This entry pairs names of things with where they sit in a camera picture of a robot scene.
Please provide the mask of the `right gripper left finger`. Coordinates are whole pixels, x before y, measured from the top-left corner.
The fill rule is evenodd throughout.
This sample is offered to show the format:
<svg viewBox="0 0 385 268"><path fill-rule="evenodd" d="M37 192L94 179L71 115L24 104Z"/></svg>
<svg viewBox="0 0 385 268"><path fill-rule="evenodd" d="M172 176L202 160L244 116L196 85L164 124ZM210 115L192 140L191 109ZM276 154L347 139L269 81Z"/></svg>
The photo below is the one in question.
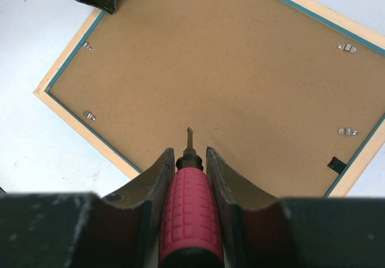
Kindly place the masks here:
<svg viewBox="0 0 385 268"><path fill-rule="evenodd" d="M2 267L144 267L152 253L174 151L116 191L1 195Z"/></svg>

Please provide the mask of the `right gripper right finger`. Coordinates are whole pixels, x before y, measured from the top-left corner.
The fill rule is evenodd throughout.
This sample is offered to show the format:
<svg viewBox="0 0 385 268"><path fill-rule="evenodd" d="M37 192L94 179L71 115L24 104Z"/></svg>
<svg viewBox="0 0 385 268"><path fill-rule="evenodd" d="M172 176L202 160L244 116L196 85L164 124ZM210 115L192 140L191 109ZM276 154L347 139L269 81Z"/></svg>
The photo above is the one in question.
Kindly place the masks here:
<svg viewBox="0 0 385 268"><path fill-rule="evenodd" d="M214 149L206 168L232 267L383 267L384 200L277 198Z"/></svg>

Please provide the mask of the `red handled screwdriver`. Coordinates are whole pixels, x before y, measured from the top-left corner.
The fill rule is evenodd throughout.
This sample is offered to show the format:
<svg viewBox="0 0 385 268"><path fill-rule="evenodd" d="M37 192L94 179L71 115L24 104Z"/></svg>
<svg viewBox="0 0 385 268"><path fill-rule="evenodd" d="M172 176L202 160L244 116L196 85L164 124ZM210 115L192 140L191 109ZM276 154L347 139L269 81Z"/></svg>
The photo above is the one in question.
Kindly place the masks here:
<svg viewBox="0 0 385 268"><path fill-rule="evenodd" d="M168 188L159 238L159 267L224 267L216 200L187 129L183 155Z"/></svg>

